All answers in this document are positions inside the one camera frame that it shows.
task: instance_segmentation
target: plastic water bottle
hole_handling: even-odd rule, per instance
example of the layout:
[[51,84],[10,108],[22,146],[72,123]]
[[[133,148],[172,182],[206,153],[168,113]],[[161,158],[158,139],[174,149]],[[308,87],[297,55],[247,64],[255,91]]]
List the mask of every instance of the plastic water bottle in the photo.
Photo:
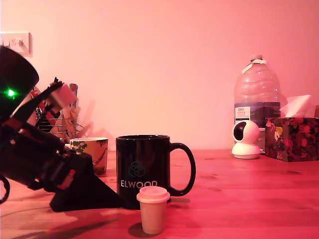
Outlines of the plastic water bottle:
[[265,153],[265,118],[280,117],[280,85],[262,55],[251,57],[235,85],[235,123],[255,122],[260,130],[256,143]]

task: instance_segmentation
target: electrical outlet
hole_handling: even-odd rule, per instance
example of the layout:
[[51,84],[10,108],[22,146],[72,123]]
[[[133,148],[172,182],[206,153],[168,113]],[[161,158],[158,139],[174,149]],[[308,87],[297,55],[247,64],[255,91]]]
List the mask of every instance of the electrical outlet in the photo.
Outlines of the electrical outlet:
[[30,32],[1,32],[1,45],[11,50],[29,56],[31,54],[31,37]]

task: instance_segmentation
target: ceramic cup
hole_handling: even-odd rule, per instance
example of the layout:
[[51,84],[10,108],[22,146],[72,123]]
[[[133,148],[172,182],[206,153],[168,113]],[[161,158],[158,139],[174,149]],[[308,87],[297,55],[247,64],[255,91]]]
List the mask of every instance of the ceramic cup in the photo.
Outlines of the ceramic cup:
[[108,138],[73,138],[70,140],[70,147],[78,154],[84,152],[92,156],[94,173],[96,175],[101,175],[106,172]]
[[[170,153],[175,149],[186,152],[190,163],[187,186],[178,190],[170,184]],[[171,143],[167,135],[127,135],[116,138],[117,193],[124,200],[124,208],[140,209],[136,195],[140,188],[158,186],[172,197],[186,195],[193,187],[196,176],[195,159],[182,143]]]
[[167,201],[170,198],[165,188],[146,186],[136,196],[141,204],[142,228],[147,234],[155,235],[164,230]]

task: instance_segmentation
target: black mug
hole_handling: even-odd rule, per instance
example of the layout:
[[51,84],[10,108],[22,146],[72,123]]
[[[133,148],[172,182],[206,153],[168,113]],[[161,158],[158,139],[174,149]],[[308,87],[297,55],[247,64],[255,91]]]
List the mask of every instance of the black mug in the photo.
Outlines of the black mug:
[[[170,152],[174,149],[186,152],[191,174],[188,185],[177,190],[170,185]],[[166,135],[128,135],[116,138],[117,193],[124,200],[124,208],[140,209],[136,199],[140,188],[159,186],[171,196],[187,194],[193,187],[196,165],[192,152],[182,143],[171,143]]]

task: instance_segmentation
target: floral tissue box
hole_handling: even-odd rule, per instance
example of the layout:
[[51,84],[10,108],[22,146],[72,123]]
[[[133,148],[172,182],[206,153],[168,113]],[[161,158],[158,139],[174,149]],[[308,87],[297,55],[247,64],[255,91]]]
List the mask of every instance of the floral tissue box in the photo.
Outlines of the floral tissue box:
[[318,118],[267,118],[266,156],[286,162],[319,160]]

